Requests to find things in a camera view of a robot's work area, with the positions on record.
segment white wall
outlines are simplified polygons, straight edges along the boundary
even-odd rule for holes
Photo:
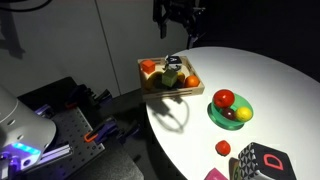
[[[97,0],[121,93],[140,88],[137,59],[161,57],[187,47],[181,24],[168,22],[160,39],[153,0]]]
[[[35,2],[40,4],[30,0],[18,5],[32,7]],[[1,28],[14,36],[10,13],[1,11],[0,19],[6,21]],[[114,96],[119,95],[94,0],[53,0],[38,11],[13,13],[13,23],[25,53],[21,59],[10,55],[0,33],[0,84],[14,95],[66,76],[98,94],[108,88]]]

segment metal breadboard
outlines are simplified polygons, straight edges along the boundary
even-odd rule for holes
[[[90,143],[84,141],[83,136],[92,128],[80,109],[58,113],[52,120],[58,130],[55,145],[58,147],[68,142],[73,154],[28,173],[27,179],[66,179],[105,149],[102,144],[96,145],[94,141]]]

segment dark floor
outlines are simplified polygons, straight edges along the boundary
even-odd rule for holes
[[[140,131],[127,139],[124,148],[146,180],[185,180],[156,140],[148,123],[140,90],[121,95],[104,107],[101,116],[113,115],[120,127],[140,124]]]

